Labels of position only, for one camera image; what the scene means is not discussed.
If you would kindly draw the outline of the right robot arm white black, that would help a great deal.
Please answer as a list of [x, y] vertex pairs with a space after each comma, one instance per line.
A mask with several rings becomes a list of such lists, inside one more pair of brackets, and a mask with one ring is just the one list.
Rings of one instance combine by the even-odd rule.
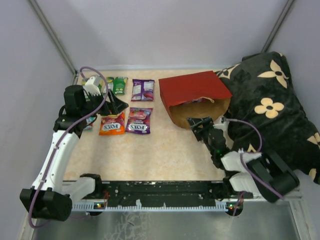
[[255, 152], [228, 148], [225, 133], [228, 124], [238, 122], [237, 119], [221, 117], [218, 123], [214, 123], [211, 117], [189, 117], [187, 122], [197, 141], [205, 144], [213, 164], [226, 173], [234, 173], [223, 185], [227, 197], [235, 198], [245, 192], [275, 203], [300, 185], [297, 175], [275, 151], [263, 149], [260, 133]]

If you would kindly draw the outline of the red brown paper bag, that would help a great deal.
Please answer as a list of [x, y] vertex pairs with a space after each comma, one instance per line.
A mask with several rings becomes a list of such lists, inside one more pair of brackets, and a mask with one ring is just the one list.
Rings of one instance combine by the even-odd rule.
[[[187, 118], [217, 120], [227, 112], [232, 98], [232, 93], [212, 70], [160, 78], [158, 82], [160, 98], [170, 119], [183, 129], [190, 128]], [[185, 104], [199, 98], [206, 101]]]

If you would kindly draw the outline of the purple candy bag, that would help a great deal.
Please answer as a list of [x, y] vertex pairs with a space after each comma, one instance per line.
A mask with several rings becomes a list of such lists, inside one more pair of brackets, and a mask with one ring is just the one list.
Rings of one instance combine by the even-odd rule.
[[155, 81], [153, 79], [133, 79], [132, 83], [132, 102], [151, 102], [154, 100]]
[[207, 100], [206, 98], [198, 98], [198, 99], [186, 101], [185, 104], [202, 103], [202, 102], [205, 102], [206, 100]]
[[125, 131], [128, 133], [148, 135], [151, 133], [151, 114], [153, 108], [130, 107]]

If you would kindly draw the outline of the colourful candy bag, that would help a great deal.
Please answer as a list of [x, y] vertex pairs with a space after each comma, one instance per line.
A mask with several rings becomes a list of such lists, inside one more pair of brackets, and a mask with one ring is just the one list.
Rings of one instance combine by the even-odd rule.
[[97, 120], [97, 116], [93, 117], [89, 117], [86, 119], [86, 126], [83, 129], [84, 131], [91, 131], [93, 129], [93, 124], [94, 122]]

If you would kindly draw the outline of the orange candy bag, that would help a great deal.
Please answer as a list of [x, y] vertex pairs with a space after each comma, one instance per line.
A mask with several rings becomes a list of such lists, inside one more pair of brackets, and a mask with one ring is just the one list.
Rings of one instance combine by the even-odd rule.
[[125, 133], [125, 112], [117, 115], [102, 116], [100, 122], [100, 136], [115, 136]]

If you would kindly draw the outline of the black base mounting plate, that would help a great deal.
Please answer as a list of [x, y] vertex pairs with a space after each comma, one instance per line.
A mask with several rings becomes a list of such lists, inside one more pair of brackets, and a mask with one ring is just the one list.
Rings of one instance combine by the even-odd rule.
[[226, 181], [104, 181], [96, 197], [109, 207], [198, 207], [215, 206], [216, 201], [236, 199], [240, 195]]

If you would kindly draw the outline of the black floral pillow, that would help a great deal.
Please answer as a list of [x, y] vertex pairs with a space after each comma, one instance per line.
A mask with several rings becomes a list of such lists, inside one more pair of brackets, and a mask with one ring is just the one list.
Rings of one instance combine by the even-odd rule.
[[257, 53], [216, 74], [232, 94], [225, 113], [232, 150], [273, 150], [318, 184], [320, 133], [296, 96], [286, 57]]

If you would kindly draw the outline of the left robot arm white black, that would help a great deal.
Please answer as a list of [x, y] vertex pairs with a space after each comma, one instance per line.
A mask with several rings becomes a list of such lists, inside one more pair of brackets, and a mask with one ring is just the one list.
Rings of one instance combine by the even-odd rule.
[[31, 187], [22, 189], [19, 196], [32, 228], [36, 227], [33, 219], [65, 221], [77, 202], [103, 195], [104, 186], [98, 174], [82, 174], [65, 191], [63, 177], [71, 154], [87, 126], [87, 119], [97, 115], [117, 115], [129, 106], [111, 90], [103, 95], [95, 85], [68, 86], [63, 97], [64, 105], [54, 122], [47, 157]]

